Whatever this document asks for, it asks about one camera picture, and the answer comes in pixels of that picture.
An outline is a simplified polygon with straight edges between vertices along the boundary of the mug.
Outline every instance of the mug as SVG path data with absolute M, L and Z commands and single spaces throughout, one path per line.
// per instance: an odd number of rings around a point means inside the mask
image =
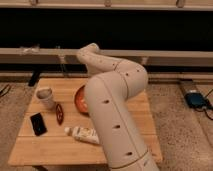
M 44 105 L 46 109 L 53 109 L 55 101 L 53 100 L 53 92 L 50 87 L 41 87 L 36 91 L 37 99 Z

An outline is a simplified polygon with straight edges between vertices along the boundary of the cell phone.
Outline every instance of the cell phone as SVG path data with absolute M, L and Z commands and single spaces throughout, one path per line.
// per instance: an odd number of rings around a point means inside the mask
M 41 113 L 37 113 L 30 117 L 35 135 L 39 136 L 47 132 Z

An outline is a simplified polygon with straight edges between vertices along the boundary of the concrete floor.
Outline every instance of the concrete floor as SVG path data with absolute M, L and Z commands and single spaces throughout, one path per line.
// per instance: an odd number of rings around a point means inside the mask
M 0 88 L 7 82 L 0 82 Z M 32 171 L 32 167 L 11 167 L 7 164 L 24 112 L 35 87 L 27 82 L 9 82 L 12 89 L 0 98 L 0 170 Z M 213 84 L 198 85 L 203 94 Z M 177 84 L 149 84 L 147 93 L 159 137 L 163 163 L 161 171 L 212 171 L 213 121 L 203 113 L 189 109 Z M 213 93 L 209 96 L 213 104 Z M 108 171 L 107 166 L 47 167 L 49 170 Z

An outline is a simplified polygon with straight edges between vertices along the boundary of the wooden table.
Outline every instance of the wooden table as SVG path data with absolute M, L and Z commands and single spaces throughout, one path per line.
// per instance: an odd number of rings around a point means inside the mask
M 64 128 L 67 126 L 93 127 L 90 118 L 80 114 L 74 105 L 74 95 L 78 88 L 85 84 L 86 80 L 82 78 L 40 79 L 37 88 L 42 86 L 52 88 L 54 100 L 63 107 L 64 122 L 59 126 L 55 112 L 46 110 L 34 94 L 10 155 L 10 165 L 41 166 L 106 163 L 101 146 L 76 141 L 64 132 Z M 140 93 L 130 99 L 127 106 L 145 142 L 150 147 L 155 161 L 162 162 L 162 154 L 146 93 Z M 38 112 L 42 114 L 48 132 L 36 137 L 32 129 L 30 116 Z

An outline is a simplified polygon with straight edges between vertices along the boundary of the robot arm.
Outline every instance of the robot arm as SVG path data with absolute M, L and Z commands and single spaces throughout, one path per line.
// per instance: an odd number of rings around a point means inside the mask
M 146 70 L 98 52 L 98 46 L 90 44 L 77 57 L 94 75 L 86 84 L 85 100 L 111 171 L 158 171 L 125 105 L 125 100 L 144 90 Z

